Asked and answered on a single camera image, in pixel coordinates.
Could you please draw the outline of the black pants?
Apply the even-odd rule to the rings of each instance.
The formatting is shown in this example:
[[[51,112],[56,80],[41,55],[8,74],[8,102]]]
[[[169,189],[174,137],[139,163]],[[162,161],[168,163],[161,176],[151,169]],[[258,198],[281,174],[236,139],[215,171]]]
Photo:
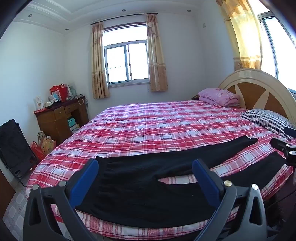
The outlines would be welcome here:
[[[170,228],[208,220],[214,208],[199,184],[168,185],[162,179],[190,175],[196,159],[214,168],[256,143],[256,138],[242,136],[184,151],[97,157],[98,174],[76,209],[103,221],[141,228]]]

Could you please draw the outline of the folded pink blanket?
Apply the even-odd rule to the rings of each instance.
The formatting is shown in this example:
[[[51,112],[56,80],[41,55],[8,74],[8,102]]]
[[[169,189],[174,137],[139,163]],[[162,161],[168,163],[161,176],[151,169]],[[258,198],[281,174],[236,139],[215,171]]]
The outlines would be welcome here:
[[[206,88],[198,93],[199,100],[213,106],[238,107],[239,95],[220,88]]]

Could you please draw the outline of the red bag on floor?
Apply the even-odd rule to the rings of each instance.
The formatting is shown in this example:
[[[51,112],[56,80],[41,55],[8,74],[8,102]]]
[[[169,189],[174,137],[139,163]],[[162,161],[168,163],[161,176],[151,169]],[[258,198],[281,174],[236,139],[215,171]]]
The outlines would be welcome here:
[[[45,154],[43,153],[41,147],[36,142],[32,142],[31,149],[32,149],[33,153],[36,155],[39,162],[42,161],[46,157]]]

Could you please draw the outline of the beige curtain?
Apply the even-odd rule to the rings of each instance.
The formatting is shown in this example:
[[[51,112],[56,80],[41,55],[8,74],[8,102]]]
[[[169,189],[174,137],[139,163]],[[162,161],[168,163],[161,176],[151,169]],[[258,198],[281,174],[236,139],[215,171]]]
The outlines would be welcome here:
[[[168,80],[156,14],[147,14],[147,54],[152,92],[168,91]]]
[[[94,99],[108,98],[110,96],[106,79],[103,47],[103,23],[92,26],[91,32],[91,74]]]

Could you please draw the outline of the left beige curtain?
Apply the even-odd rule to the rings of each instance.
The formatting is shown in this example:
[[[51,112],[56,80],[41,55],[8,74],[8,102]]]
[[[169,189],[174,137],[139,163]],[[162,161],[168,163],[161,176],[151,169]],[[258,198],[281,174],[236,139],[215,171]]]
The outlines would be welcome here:
[[[103,23],[92,26],[91,32],[91,74],[94,99],[108,98],[110,96],[106,79],[103,47]]]

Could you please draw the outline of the cream wooden headboard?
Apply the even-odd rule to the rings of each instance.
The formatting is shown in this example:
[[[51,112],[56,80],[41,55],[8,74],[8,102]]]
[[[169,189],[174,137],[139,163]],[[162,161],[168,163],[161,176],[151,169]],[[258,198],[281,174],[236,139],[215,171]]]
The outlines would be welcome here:
[[[295,98],[275,77],[258,69],[240,69],[219,85],[239,95],[245,109],[266,109],[278,113],[295,125]]]

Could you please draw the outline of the red plaid bed cover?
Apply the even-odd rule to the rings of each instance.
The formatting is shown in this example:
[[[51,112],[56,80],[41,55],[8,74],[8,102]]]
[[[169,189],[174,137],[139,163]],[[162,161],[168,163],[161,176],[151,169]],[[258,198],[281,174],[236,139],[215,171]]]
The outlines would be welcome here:
[[[197,100],[129,104],[106,109],[40,162],[29,178],[33,185],[55,186],[68,180],[90,158],[181,151],[248,136],[249,147],[214,168],[226,176],[273,152],[275,133],[241,117],[242,108],[223,108]]]

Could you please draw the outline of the red gift bag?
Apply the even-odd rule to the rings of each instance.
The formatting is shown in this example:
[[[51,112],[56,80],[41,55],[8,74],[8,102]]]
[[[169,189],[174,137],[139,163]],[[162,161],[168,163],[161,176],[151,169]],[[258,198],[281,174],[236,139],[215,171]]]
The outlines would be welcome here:
[[[68,89],[65,84],[54,85],[50,88],[51,94],[56,94],[61,102],[65,102],[68,97]]]

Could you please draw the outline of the striped pillow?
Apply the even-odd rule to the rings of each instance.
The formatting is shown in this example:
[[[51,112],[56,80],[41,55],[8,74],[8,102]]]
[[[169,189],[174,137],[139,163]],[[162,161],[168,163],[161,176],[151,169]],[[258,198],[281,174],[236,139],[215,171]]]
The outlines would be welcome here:
[[[265,109],[250,109],[241,113],[240,116],[256,125],[262,126],[263,128],[266,128],[267,130],[286,138],[290,142],[295,140],[294,137],[291,137],[285,133],[285,128],[294,128],[295,125],[293,125],[290,120],[279,113]]]

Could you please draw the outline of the white card on desk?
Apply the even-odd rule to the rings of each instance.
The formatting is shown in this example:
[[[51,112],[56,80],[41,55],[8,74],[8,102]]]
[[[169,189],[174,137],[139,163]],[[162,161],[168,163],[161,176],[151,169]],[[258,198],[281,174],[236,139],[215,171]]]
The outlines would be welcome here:
[[[34,98],[34,103],[36,106],[36,110],[41,110],[41,109],[45,108],[44,103],[43,103],[41,97],[39,97],[39,96]]]

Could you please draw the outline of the yellow side curtain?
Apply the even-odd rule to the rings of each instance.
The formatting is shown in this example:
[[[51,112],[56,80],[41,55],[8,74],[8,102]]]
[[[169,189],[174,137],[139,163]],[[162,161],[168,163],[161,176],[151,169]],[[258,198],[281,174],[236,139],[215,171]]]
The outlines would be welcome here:
[[[234,70],[261,69],[262,44],[259,22],[248,1],[216,2],[233,49]]]

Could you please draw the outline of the far window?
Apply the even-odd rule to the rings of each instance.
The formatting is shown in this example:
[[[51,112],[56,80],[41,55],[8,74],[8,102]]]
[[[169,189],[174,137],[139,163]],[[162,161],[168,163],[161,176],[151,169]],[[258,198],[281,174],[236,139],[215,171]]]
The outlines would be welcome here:
[[[103,49],[109,87],[149,83],[145,22],[105,28]]]

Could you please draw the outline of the right beige curtain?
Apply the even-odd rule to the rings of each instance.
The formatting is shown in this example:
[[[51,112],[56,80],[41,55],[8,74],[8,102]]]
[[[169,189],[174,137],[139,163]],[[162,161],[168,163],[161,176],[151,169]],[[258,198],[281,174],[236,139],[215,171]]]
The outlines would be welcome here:
[[[152,92],[168,91],[168,80],[156,14],[147,14],[147,54]]]

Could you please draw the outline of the side window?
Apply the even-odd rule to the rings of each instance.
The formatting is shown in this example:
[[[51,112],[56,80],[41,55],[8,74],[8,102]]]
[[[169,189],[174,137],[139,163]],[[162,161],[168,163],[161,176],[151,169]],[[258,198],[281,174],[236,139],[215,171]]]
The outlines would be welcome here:
[[[295,40],[271,13],[258,15],[261,26],[261,70],[295,93]]]

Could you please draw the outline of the brown wooden desk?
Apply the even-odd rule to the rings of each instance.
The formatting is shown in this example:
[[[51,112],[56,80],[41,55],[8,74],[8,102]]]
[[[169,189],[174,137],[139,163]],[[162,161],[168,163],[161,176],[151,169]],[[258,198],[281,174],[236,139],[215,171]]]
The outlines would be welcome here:
[[[68,120],[74,118],[75,124],[82,127],[89,122],[87,113],[87,99],[81,95],[78,98],[59,103],[52,108],[45,108],[34,112],[39,128],[46,136],[60,145],[72,136]]]

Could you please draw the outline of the patterned paper bag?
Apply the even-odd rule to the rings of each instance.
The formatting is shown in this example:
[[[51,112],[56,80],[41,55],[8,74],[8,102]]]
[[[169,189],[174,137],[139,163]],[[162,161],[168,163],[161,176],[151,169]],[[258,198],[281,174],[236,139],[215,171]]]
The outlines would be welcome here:
[[[45,156],[50,154],[56,147],[56,141],[48,137],[44,137],[41,143],[41,150]]]

